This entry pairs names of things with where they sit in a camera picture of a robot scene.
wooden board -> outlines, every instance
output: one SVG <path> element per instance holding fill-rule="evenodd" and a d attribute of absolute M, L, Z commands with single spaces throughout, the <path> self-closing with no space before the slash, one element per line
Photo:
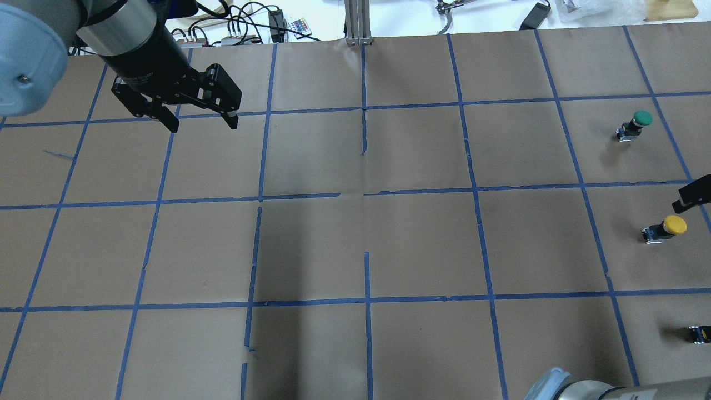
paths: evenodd
<path fill-rule="evenodd" d="M 645 21 L 694 18 L 699 15 L 693 0 L 647 0 Z"/>

metal bracket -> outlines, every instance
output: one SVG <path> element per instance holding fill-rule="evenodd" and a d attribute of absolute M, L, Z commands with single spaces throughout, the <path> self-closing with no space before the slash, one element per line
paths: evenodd
<path fill-rule="evenodd" d="M 346 43 L 371 44 L 370 0 L 346 0 Z"/>

